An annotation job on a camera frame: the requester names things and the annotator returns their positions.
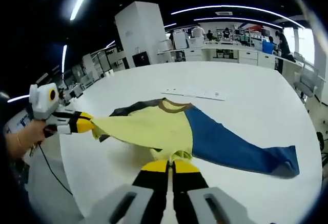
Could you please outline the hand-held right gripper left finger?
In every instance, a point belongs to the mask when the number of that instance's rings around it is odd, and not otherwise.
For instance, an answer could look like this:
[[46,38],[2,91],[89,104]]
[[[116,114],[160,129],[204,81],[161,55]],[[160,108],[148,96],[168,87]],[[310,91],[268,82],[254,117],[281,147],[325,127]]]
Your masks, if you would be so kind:
[[84,223],[161,223],[168,177],[168,161],[144,165],[132,184],[116,188],[94,204]]

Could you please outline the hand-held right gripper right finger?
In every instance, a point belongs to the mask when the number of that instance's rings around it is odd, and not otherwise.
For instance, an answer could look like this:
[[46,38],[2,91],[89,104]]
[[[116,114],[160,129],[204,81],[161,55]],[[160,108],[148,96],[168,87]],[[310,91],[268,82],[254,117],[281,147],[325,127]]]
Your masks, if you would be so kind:
[[253,223],[245,206],[218,187],[209,187],[190,162],[172,164],[173,207],[178,223]]

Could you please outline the person's left hand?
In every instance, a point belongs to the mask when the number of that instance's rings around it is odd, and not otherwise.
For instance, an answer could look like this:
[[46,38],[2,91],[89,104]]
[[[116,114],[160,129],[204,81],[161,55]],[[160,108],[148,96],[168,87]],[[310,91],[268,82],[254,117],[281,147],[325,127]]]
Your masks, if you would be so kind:
[[18,143],[22,151],[21,156],[24,156],[34,144],[45,140],[45,127],[45,121],[33,120],[17,133]]

